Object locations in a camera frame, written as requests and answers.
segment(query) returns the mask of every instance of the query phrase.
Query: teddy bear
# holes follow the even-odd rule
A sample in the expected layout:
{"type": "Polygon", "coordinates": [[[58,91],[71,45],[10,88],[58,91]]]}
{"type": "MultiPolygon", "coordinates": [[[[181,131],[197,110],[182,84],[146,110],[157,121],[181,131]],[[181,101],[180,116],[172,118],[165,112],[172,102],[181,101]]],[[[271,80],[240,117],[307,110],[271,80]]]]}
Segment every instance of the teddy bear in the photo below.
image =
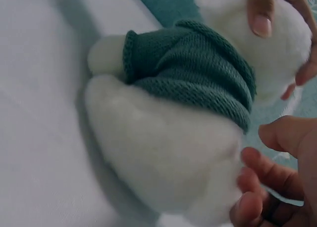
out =
{"type": "Polygon", "coordinates": [[[202,22],[110,35],[90,50],[91,128],[118,177],[153,210],[197,227],[229,222],[255,104],[272,105],[310,56],[312,33],[275,0],[272,36],[255,36],[247,0],[195,0],[202,22]]]}

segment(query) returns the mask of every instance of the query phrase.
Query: human hand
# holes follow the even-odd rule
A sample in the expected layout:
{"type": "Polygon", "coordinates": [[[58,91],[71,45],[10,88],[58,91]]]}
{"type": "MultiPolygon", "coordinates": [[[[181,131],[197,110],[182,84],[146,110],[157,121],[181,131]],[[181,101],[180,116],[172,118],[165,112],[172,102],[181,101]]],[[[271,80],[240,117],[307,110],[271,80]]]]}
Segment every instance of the human hand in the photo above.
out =
{"type": "Polygon", "coordinates": [[[317,119],[282,117],[260,127],[262,142],[269,148],[289,152],[298,169],[273,163],[254,148],[242,151],[246,167],[238,178],[243,192],[232,208],[235,227],[315,227],[317,225],[317,119]],[[261,186],[285,198],[304,201],[303,207],[284,203],[261,186]]]}
{"type": "MultiPolygon", "coordinates": [[[[295,86],[302,86],[317,75],[317,25],[307,0],[286,0],[299,11],[313,33],[312,52],[309,61],[299,69],[296,83],[290,85],[282,96],[286,100],[295,86]]],[[[248,20],[252,31],[263,38],[271,36],[271,23],[274,21],[274,0],[248,0],[248,20]]]]}

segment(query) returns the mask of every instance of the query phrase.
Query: green knit sweater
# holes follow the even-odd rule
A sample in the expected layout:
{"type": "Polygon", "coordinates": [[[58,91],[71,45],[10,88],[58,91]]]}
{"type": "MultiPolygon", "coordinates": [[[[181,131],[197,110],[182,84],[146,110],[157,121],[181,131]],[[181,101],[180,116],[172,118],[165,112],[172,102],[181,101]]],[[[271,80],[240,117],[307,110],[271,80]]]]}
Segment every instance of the green knit sweater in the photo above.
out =
{"type": "Polygon", "coordinates": [[[123,50],[127,83],[150,94],[208,109],[246,133],[256,94],[253,70],[218,33],[195,21],[136,34],[123,50]]]}

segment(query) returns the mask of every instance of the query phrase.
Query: white sheet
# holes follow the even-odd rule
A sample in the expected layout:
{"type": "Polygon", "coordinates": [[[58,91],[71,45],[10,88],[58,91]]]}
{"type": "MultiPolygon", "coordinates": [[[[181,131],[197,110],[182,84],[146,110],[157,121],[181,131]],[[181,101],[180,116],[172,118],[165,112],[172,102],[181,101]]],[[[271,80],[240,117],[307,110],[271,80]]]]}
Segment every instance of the white sheet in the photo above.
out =
{"type": "Polygon", "coordinates": [[[102,35],[160,27],[139,0],[0,0],[0,226],[154,225],[87,129],[85,7],[102,35]]]}

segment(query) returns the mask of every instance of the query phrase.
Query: white fur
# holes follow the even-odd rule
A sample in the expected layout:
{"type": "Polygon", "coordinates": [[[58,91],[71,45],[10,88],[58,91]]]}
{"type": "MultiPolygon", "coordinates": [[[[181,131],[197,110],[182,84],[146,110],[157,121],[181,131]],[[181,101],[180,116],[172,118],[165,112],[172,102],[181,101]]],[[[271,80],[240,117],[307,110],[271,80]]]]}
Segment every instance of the white fur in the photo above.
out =
{"type": "Polygon", "coordinates": [[[232,121],[111,75],[91,79],[86,106],[106,160],[146,204],[201,226],[229,220],[242,137],[232,121]]]}
{"type": "Polygon", "coordinates": [[[308,60],[312,33],[298,11],[284,0],[274,0],[272,37],[251,31],[247,0],[195,0],[204,22],[231,42],[256,74],[259,104],[272,104],[294,82],[308,60]]]}
{"type": "MultiPolygon", "coordinates": [[[[254,67],[258,100],[280,97],[310,53],[311,32],[299,13],[275,0],[273,35],[264,40],[249,29],[246,0],[196,3],[205,23],[254,67]]],[[[86,108],[105,159],[156,211],[181,214],[201,227],[229,222],[229,210],[241,195],[235,183],[241,129],[216,114],[126,86],[117,79],[123,74],[124,39],[106,37],[89,54],[97,76],[88,84],[86,108]]]]}

